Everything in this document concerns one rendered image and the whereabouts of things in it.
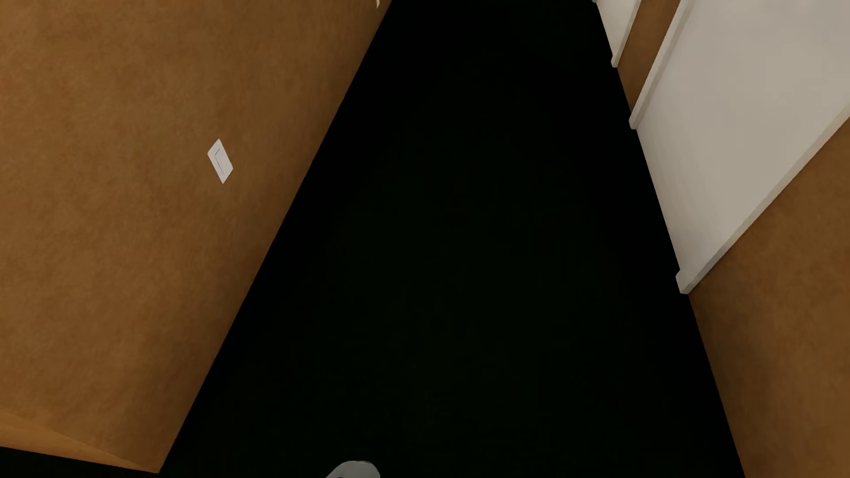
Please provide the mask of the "grey robot foot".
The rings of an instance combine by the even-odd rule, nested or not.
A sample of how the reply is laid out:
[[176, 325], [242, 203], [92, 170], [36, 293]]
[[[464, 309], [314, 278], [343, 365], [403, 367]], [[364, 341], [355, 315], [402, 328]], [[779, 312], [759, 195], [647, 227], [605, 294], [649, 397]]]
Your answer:
[[325, 478], [381, 478], [381, 476], [374, 463], [353, 460], [340, 463]]

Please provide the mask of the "narrow white door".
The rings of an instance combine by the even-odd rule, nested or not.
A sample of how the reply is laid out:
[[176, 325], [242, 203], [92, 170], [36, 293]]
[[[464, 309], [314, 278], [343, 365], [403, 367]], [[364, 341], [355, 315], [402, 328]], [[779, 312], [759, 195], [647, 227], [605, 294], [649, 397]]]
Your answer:
[[616, 68], [637, 17], [642, 0], [592, 0], [596, 4], [612, 53], [611, 66]]

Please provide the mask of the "large white door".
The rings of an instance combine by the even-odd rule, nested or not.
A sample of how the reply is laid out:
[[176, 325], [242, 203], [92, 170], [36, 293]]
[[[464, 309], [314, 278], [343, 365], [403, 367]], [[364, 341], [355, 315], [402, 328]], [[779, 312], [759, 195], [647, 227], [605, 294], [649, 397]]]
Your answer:
[[850, 0], [681, 0], [637, 131], [690, 293], [850, 118]]

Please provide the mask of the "white wall light switch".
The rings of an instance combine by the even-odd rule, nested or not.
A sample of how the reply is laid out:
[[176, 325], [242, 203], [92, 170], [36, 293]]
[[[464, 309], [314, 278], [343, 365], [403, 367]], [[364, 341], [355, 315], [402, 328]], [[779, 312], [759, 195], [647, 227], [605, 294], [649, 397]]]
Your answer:
[[218, 175], [218, 179], [224, 184], [233, 172], [233, 165], [221, 139], [216, 139], [212, 144], [207, 151], [207, 157]]

